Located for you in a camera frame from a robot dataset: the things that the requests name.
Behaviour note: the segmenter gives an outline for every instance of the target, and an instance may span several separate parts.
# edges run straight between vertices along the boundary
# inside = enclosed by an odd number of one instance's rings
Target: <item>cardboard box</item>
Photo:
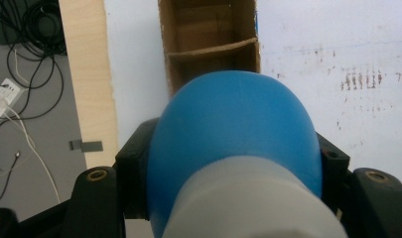
[[[202,74],[259,72],[254,0],[159,0],[171,95]]]

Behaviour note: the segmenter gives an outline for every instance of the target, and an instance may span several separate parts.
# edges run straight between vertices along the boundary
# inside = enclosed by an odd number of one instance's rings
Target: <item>power strip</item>
[[[5,78],[0,86],[0,117],[5,113],[7,106],[12,107],[24,90],[9,78]]]

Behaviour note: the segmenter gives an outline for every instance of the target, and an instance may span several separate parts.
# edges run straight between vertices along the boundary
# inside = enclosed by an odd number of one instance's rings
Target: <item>blue ball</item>
[[[147,174],[154,235],[162,236],[176,196],[191,175],[240,155],[278,163],[321,196],[319,142],[299,99],[265,75],[209,73],[176,94],[155,130]]]

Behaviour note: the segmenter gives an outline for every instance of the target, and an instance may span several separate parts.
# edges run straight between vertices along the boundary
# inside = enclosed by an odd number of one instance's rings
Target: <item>gray floor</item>
[[[6,56],[8,47],[0,46],[0,83],[10,77]],[[71,151],[69,141],[80,139],[80,131],[74,103],[73,90],[67,57],[56,58],[64,76],[65,90],[59,105],[44,117],[27,120],[28,133],[36,144],[36,150],[46,162],[54,176],[59,189],[61,201],[70,198],[76,177],[85,171],[85,161],[80,150]],[[47,61],[42,71],[37,74],[36,81],[42,82],[50,72],[51,65]],[[14,58],[10,61],[15,68]],[[37,65],[34,62],[19,59],[18,68],[25,78],[30,78]],[[61,78],[55,70],[54,77],[41,89],[32,90],[30,103],[23,116],[36,115],[47,110],[56,101],[61,91]],[[27,93],[24,92],[14,109],[22,108]],[[0,201],[0,207],[8,207],[16,211],[20,220],[33,216],[57,204],[53,187],[42,164],[28,147],[24,133],[16,125],[9,122],[0,129],[0,169],[8,170],[17,152],[21,153],[18,164],[23,163],[11,175],[6,193]],[[6,176],[0,178],[0,193]]]

